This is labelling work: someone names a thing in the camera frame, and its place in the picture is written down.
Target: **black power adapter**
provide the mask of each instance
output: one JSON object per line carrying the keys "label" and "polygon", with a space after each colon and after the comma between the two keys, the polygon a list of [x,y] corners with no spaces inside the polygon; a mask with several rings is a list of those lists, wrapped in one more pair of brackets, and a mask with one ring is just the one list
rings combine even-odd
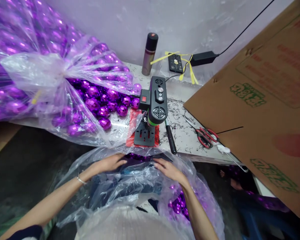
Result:
{"label": "black power adapter", "polygon": [[220,54],[215,54],[212,51],[194,54],[190,64],[192,67],[212,63]]}

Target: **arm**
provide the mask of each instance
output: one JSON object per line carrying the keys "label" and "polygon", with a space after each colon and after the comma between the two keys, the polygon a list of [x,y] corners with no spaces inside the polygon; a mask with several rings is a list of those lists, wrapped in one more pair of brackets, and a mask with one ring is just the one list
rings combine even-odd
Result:
{"label": "arm", "polygon": [[202,205],[194,194],[186,176],[180,172],[172,163],[166,160],[154,159],[154,166],[165,176],[180,183],[186,199],[191,227],[196,240],[218,240],[213,226],[207,217]]}
{"label": "arm", "polygon": [[[127,161],[119,161],[124,154],[116,154],[101,161],[95,162],[85,171],[83,171],[79,178],[87,182],[94,175],[101,172],[111,171],[117,169],[119,166],[125,164]],[[83,185],[77,177],[65,183],[61,187],[54,190],[51,194],[45,197],[41,202],[34,206],[26,215],[24,215],[18,222],[10,227],[1,237],[0,240],[11,237],[15,232],[30,227],[32,225],[40,225],[44,227],[50,220],[58,214],[58,212],[66,205],[66,203],[76,194],[79,188]]]}

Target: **sleeve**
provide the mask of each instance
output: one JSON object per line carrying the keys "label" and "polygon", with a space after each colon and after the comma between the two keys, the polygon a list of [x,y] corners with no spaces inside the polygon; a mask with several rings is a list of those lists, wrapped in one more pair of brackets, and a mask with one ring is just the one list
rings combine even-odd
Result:
{"label": "sleeve", "polygon": [[15,232],[7,240],[22,240],[22,239],[38,240],[40,239],[41,234],[42,234],[42,227],[39,225],[33,225],[31,227]]}

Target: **forearm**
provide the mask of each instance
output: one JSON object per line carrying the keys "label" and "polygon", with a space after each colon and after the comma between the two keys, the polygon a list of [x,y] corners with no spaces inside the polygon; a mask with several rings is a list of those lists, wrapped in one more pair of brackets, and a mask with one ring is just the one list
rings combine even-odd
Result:
{"label": "forearm", "polygon": [[190,223],[196,240],[217,240],[218,237],[202,205],[184,176],[180,181],[187,204]]}
{"label": "forearm", "polygon": [[[84,171],[79,175],[82,181],[88,181],[91,178],[89,171]],[[76,194],[83,184],[75,177],[69,182],[65,183],[41,202],[34,206],[26,215],[24,215],[18,222],[16,222],[7,232],[5,232],[1,239],[11,237],[16,231],[25,229],[32,225],[40,225],[44,227],[64,205]]]}

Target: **silver bracelet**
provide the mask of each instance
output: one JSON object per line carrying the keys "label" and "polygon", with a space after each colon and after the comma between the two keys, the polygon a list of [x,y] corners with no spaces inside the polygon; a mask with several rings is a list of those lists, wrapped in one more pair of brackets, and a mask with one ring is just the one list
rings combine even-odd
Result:
{"label": "silver bracelet", "polygon": [[82,180],[79,178],[79,175],[77,176],[77,179],[78,179],[78,181],[81,182],[83,185],[87,185],[86,182],[82,181]]}

